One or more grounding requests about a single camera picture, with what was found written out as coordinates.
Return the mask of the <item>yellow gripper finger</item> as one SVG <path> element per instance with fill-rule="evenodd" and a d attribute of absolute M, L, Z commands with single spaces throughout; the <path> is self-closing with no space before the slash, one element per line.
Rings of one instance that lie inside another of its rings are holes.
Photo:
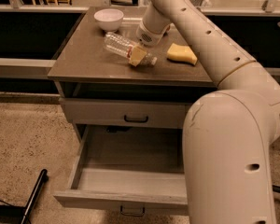
<path fill-rule="evenodd" d="M 139 45 L 133 46 L 128 51 L 129 64 L 132 66 L 139 65 L 146 55 L 147 51 L 143 47 Z"/>

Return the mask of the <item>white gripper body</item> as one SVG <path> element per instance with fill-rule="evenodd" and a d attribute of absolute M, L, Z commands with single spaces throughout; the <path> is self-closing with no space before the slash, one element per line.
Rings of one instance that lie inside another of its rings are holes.
<path fill-rule="evenodd" d="M 136 30 L 138 40 L 148 47 L 159 44 L 165 33 L 165 28 L 156 22 L 141 20 Z"/>

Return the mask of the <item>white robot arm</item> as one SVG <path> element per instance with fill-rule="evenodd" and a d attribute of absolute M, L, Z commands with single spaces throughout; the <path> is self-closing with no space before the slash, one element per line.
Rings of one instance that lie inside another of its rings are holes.
<path fill-rule="evenodd" d="M 217 87 L 183 125 L 190 224 L 277 224 L 269 146 L 280 136 L 280 85 L 190 0 L 150 0 L 136 36 L 155 46 L 169 25 Z"/>

